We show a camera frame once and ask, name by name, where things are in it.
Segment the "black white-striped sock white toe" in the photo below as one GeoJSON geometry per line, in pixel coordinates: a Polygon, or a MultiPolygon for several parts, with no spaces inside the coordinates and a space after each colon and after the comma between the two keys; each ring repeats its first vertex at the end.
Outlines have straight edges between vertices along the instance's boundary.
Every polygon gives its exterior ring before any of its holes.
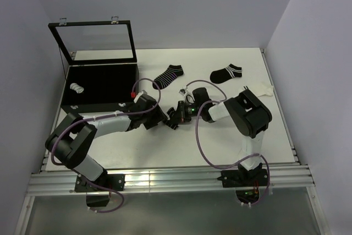
{"type": "Polygon", "coordinates": [[[167,119],[163,121],[163,124],[169,127],[170,129],[176,130],[178,128],[178,122],[175,118],[176,110],[174,107],[171,107],[167,112],[167,119]]]}

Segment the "black sock with purple stripes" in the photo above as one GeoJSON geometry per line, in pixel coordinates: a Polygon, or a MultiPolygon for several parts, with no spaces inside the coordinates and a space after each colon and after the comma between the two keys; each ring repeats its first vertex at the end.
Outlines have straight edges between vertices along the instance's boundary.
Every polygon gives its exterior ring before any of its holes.
{"type": "Polygon", "coordinates": [[[157,76],[152,84],[152,87],[157,89],[165,89],[178,77],[184,75],[181,65],[169,65],[168,68],[159,76],[157,76]]]}

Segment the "white sock black thin stripes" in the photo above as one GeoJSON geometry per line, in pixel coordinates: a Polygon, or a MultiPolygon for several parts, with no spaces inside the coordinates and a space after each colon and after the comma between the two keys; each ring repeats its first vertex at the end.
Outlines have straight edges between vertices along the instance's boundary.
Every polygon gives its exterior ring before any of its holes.
{"type": "Polygon", "coordinates": [[[77,83],[71,83],[69,88],[76,92],[77,94],[82,94],[84,92],[84,88],[77,83]]]}

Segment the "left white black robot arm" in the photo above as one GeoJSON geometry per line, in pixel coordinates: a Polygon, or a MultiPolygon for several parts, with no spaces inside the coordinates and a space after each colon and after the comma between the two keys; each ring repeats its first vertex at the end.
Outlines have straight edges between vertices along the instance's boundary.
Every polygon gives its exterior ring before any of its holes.
{"type": "Polygon", "coordinates": [[[167,120],[158,102],[140,93],[132,103],[102,116],[82,116],[69,113],[45,142],[51,158],[87,179],[93,190],[111,188],[114,184],[108,173],[88,155],[92,142],[101,136],[129,132],[144,126],[150,129],[167,120]]]}

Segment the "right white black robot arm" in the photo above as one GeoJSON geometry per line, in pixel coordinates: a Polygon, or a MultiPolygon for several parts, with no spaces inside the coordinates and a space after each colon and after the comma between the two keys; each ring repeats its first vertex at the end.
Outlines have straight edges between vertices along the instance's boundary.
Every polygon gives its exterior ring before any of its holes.
{"type": "Polygon", "coordinates": [[[168,126],[176,129],[180,124],[191,122],[194,117],[208,123],[230,117],[243,136],[235,180],[251,185],[263,178],[265,170],[262,163],[265,159],[261,157],[261,148],[265,131],[272,121],[270,110],[247,86],[238,96],[223,101],[211,100],[206,88],[195,89],[192,94],[190,100],[178,101],[176,108],[167,111],[168,126]]]}

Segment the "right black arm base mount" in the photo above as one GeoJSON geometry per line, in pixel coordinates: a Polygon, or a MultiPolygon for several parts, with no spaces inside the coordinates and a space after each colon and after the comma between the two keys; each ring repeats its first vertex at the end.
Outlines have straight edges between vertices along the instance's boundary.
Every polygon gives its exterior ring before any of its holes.
{"type": "Polygon", "coordinates": [[[270,174],[266,169],[224,170],[217,178],[223,188],[234,188],[235,195],[241,204],[251,207],[257,204],[270,188],[270,174]]]}

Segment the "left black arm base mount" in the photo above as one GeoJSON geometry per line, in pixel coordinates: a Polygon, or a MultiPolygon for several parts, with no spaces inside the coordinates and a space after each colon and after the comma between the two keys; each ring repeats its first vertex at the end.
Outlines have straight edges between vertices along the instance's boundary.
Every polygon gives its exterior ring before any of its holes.
{"type": "Polygon", "coordinates": [[[108,213],[116,211],[123,206],[125,198],[121,192],[124,190],[124,185],[124,174],[104,173],[102,177],[95,181],[90,181],[79,174],[76,178],[74,192],[86,194],[86,205],[89,210],[97,213],[108,213]],[[121,201],[115,208],[107,210],[106,207],[111,201],[113,194],[119,196],[121,201]]]}

